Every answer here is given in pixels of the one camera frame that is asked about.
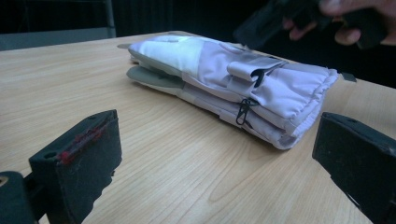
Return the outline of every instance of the folded bag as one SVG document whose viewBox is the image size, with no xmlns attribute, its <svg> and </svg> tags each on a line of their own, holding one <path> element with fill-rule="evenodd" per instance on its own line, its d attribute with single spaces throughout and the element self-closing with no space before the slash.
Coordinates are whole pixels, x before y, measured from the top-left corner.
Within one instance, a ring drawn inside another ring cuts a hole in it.
<svg viewBox="0 0 396 224">
<path fill-rule="evenodd" d="M 218 40 L 160 35 L 129 47 L 127 75 L 177 95 L 280 149 L 293 147 L 318 117 L 333 69 L 288 63 Z"/>
</svg>

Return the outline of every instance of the white fabric pouch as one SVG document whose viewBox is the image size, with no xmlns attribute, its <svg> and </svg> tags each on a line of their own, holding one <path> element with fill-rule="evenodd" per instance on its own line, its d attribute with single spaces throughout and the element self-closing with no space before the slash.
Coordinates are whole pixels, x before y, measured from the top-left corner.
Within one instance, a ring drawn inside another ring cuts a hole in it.
<svg viewBox="0 0 396 224">
<path fill-rule="evenodd" d="M 131 79 L 212 111 L 280 149 L 312 126 L 333 69 L 288 63 L 198 36 L 161 35 L 129 47 Z"/>
</svg>

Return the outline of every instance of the red marking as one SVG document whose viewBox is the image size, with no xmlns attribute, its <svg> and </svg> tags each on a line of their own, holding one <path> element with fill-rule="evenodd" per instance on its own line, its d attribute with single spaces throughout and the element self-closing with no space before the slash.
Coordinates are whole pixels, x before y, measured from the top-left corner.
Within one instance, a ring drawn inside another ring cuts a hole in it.
<svg viewBox="0 0 396 224">
<path fill-rule="evenodd" d="M 78 155 L 78 151 L 82 150 L 82 147 L 84 147 L 84 145 L 89 142 L 89 138 L 91 137 L 93 142 L 98 141 L 102 137 L 104 130 L 105 128 L 103 127 L 93 128 L 93 129 L 89 129 L 85 134 L 76 135 L 71 148 L 59 154 L 57 159 L 65 165 L 70 164 L 74 160 L 74 158 Z"/>
</svg>

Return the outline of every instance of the table surface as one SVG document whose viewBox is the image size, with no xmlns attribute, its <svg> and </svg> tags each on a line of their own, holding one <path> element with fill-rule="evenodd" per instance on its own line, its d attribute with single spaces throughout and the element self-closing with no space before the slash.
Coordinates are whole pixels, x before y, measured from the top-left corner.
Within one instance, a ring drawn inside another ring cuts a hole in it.
<svg viewBox="0 0 396 224">
<path fill-rule="evenodd" d="M 28 175 L 41 148 L 117 109 L 122 163 L 84 223 L 370 223 L 312 159 L 318 120 L 281 151 L 132 82 L 130 54 L 117 45 L 152 35 L 0 52 L 0 171 Z M 396 138 L 395 96 L 340 77 L 322 111 Z"/>
</svg>

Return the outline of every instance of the black device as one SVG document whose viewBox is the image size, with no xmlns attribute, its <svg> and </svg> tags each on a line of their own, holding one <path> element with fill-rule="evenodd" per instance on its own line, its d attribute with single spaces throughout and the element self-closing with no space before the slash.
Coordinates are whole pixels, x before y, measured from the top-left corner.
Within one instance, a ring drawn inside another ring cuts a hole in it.
<svg viewBox="0 0 396 224">
<path fill-rule="evenodd" d="M 243 22 L 233 36 L 240 44 L 257 49 L 283 29 L 284 18 L 292 19 L 299 28 L 316 21 L 318 28 L 324 29 L 332 22 L 332 18 L 321 14 L 318 2 L 319 0 L 271 0 Z M 379 14 L 372 8 L 349 12 L 342 17 L 346 26 L 361 29 L 361 38 L 357 43 L 360 49 L 380 44 L 387 35 Z"/>
<path fill-rule="evenodd" d="M 116 110 L 89 116 L 29 159 L 32 173 L 0 173 L 0 223 L 81 223 L 121 162 Z"/>
<path fill-rule="evenodd" d="M 355 120 L 323 113 L 312 157 L 373 223 L 396 223 L 396 141 Z"/>
</svg>

